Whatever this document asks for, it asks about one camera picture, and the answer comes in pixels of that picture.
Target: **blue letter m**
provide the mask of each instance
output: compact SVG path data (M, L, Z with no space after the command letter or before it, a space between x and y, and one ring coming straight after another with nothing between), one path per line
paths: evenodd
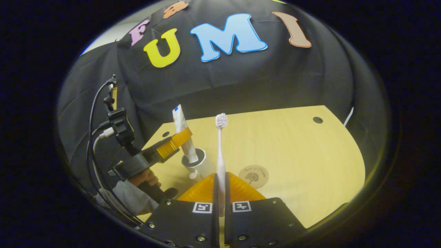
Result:
M225 22L224 31L204 23L193 28L190 33L195 34L202 48L203 62L217 59L221 53L215 51L213 44L219 47L224 53L230 54L233 50L233 40L236 36L239 44L236 47L241 53L264 50L268 46L259 39L256 31L250 23L250 14L231 15Z

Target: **cup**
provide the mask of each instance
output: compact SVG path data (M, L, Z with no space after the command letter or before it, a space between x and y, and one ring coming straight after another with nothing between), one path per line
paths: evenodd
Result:
M198 160L194 163L190 163L188 158L184 155L182 156L182 165L187 168L188 171L191 172L189 177L193 180L203 179L208 177L210 174L216 172L213 164L207 159L206 153L201 148L196 148L196 155L198 156Z

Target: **toothbrush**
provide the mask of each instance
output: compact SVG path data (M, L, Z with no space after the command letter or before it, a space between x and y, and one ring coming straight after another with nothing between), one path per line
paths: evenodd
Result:
M216 116L216 127L218 130L218 149L217 149L217 178L219 179L219 217L224 217L225 207L225 162L222 156L222 129L228 124L225 113Z

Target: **person's hand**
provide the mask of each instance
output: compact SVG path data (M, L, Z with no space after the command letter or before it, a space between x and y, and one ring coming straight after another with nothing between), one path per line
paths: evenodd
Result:
M146 169L143 172L139 173L138 175L129 178L128 180L136 187L139 186L144 181L147 181L150 186L156 184L158 185L158 187L161 187L161 183L159 182L158 177L155 176L155 173L153 173L153 171L150 169Z

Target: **table surface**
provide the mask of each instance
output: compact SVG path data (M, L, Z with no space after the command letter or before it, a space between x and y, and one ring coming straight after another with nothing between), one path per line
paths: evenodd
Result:
M362 189L365 168L361 152L349 131L325 106L227 113L227 116L228 125L222 130L226 170L239 175L249 165L265 167L269 180L257 191L266 198L281 198L305 228L349 202ZM314 117L320 117L323 122L314 122ZM206 151L215 172L215 117L187 120L187 124L193 133L194 146ZM162 140L165 132L174 134L174 124L163 124L144 149ZM180 150L164 164L152 167L161 188L177 188L177 197L195 184L181 164L182 156ZM139 217L146 220L149 216ZM223 247L224 218L219 222Z

